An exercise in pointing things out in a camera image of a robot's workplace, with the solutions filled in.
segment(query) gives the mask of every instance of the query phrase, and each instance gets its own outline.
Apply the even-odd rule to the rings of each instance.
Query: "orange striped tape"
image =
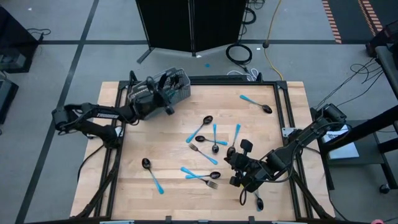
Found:
[[[331,13],[331,9],[329,6],[329,2],[327,0],[322,1],[323,8],[326,12],[326,16],[328,17],[329,24],[331,27],[331,31],[333,33],[333,36],[335,37],[336,43],[341,44],[341,36],[340,33],[338,32],[338,28],[336,26],[335,18],[333,17],[333,14]]]
[[[373,23],[373,25],[375,26],[375,28],[377,29],[378,32],[383,30],[383,26],[381,25],[379,18],[377,18],[376,13],[373,10],[373,7],[371,5],[371,3],[368,0],[360,0],[362,1],[363,5],[365,6],[365,10],[366,12],[368,12],[369,16],[370,16],[370,20]]]

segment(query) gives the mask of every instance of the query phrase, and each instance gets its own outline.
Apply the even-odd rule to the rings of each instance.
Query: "black panel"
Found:
[[[6,72],[28,72],[38,45],[39,42],[3,7],[0,7],[0,54],[22,54],[26,58],[22,68],[13,68]]]
[[[343,43],[373,38],[358,1],[329,0],[329,5]]]
[[[195,49],[238,41],[246,0],[194,0]]]
[[[151,47],[191,52],[187,0],[136,0]]]
[[[380,23],[385,27],[387,24],[398,20],[398,1],[396,0],[370,0],[374,12]]]

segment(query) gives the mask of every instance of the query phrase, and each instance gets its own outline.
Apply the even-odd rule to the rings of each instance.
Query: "yellow cable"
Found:
[[[267,36],[267,40],[266,40],[266,44],[267,44],[267,45],[268,45],[268,41],[269,41],[269,36],[271,35],[272,25],[273,25],[273,23],[274,23],[274,18],[275,18],[276,12],[278,11],[278,8],[279,8],[281,2],[282,2],[282,0],[279,0],[278,5],[276,5],[274,14],[272,15],[271,24],[269,25],[268,36]],[[271,66],[271,68],[272,68],[276,73],[278,73],[280,79],[283,81],[283,80],[284,80],[284,76],[278,71],[278,69],[275,68],[275,66],[274,66],[274,65],[272,64],[272,62],[269,60],[265,48],[264,48],[264,54],[266,55],[266,59],[267,59],[269,65]]]

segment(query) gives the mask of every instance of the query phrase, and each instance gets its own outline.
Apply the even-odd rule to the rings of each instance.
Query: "fork tines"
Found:
[[[194,150],[194,151],[198,151],[199,149],[196,147],[196,145],[194,145],[194,144],[192,144],[192,143],[190,143],[189,145],[188,145],[192,150]]]
[[[212,189],[217,189],[218,188],[218,184],[214,183],[213,181],[207,180],[208,182],[206,182],[206,185],[211,187]]]

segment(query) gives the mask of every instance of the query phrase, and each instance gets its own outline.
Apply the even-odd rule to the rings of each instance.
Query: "metal utensil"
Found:
[[[213,153],[217,153],[219,151],[219,147],[217,146],[217,143],[216,143],[216,129],[217,129],[217,124],[213,124],[214,145],[211,147],[211,150],[213,151]]]
[[[211,180],[204,180],[204,179],[200,178],[199,176],[195,175],[193,172],[189,171],[185,167],[181,167],[181,171],[184,172],[184,173],[190,174],[190,175],[196,177],[197,179],[200,179],[200,180],[204,181],[206,183],[206,185],[211,187],[212,189],[217,189],[218,188],[218,184],[214,183]]]
[[[147,158],[143,158],[142,159],[142,166],[143,166],[143,168],[149,170],[150,174],[152,175],[152,178],[154,179],[154,182],[155,182],[157,190],[159,191],[160,194],[163,194],[164,190],[163,190],[162,186],[160,186],[160,184],[158,183],[158,181],[155,178],[154,174],[152,173],[152,171],[150,171],[150,160],[147,159]]]
[[[202,153],[202,152],[196,147],[196,145],[190,143],[190,144],[188,144],[188,146],[189,146],[192,150],[194,150],[194,151],[199,152],[200,154],[202,154],[204,157],[206,157],[208,160],[210,160],[210,162],[212,162],[214,165],[217,165],[217,164],[218,164],[217,160],[215,160],[215,159],[211,158],[210,156],[207,156],[206,154]]]
[[[203,125],[205,124],[210,124],[213,121],[213,117],[212,116],[205,116],[205,118],[203,118],[203,122],[201,124],[201,126],[193,133],[191,134],[187,140],[185,140],[186,143],[190,143],[193,139],[193,137],[195,137],[195,135],[198,134],[199,130],[201,130],[201,128],[203,127]]]
[[[257,211],[260,212],[264,209],[264,202],[260,198],[259,189],[254,192],[254,195],[256,196]]]
[[[209,175],[197,175],[197,176],[198,177],[210,177],[212,179],[218,179],[219,177],[221,177],[221,174],[220,174],[220,172],[214,171],[214,172],[211,172]],[[186,175],[185,178],[186,179],[193,179],[193,178],[196,178],[196,177],[194,177],[192,175]]]
[[[239,97],[240,97],[241,99],[243,99],[243,100],[246,100],[246,101],[250,102],[250,103],[254,103],[254,104],[256,104],[256,105],[261,106],[262,110],[263,110],[264,112],[266,112],[266,113],[269,113],[269,114],[272,113],[272,109],[271,109],[268,105],[261,105],[261,104],[255,102],[255,101],[250,100],[250,99],[249,99],[247,96],[245,96],[245,95],[240,95]]]
[[[213,140],[209,140],[209,139],[205,138],[204,136],[196,136],[195,140],[197,142],[204,142],[204,141],[214,142]],[[228,142],[226,142],[226,141],[217,140],[216,142],[218,144],[222,144],[223,146],[227,146],[228,145]]]
[[[227,154],[228,153],[232,153],[232,152],[235,152],[236,150],[235,150],[235,141],[236,141],[236,138],[237,138],[237,136],[238,136],[238,134],[239,134],[239,130],[241,129],[241,124],[237,124],[236,125],[236,129],[235,129],[235,137],[234,137],[234,142],[232,143],[232,146],[230,146],[229,148],[228,148],[228,150],[227,150]]]

